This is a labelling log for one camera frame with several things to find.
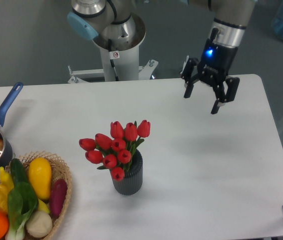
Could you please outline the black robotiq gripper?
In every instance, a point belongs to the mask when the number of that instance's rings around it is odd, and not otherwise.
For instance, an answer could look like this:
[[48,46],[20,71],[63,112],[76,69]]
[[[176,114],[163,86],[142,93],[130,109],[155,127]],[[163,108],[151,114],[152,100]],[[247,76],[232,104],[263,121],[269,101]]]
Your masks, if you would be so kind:
[[[200,79],[212,87],[215,93],[216,100],[211,110],[212,115],[217,114],[225,103],[234,101],[240,78],[228,75],[237,51],[237,47],[227,47],[207,39],[200,61],[197,58],[187,57],[183,65],[180,74],[185,85],[183,97],[190,98],[194,84]],[[192,75],[196,66],[200,77],[197,73]]]

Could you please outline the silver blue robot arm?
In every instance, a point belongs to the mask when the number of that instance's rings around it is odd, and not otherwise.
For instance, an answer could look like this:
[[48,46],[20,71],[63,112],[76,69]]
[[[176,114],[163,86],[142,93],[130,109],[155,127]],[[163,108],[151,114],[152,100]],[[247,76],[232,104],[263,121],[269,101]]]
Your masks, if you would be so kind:
[[[198,0],[196,4],[215,12],[210,35],[201,57],[185,60],[181,78],[185,82],[184,97],[189,98],[194,84],[212,87],[216,100],[211,113],[235,99],[239,78],[229,76],[251,18],[253,0]],[[146,29],[139,16],[132,13],[129,0],[73,0],[67,15],[71,28],[99,48],[104,79],[107,82],[149,79],[139,68],[139,46]]]

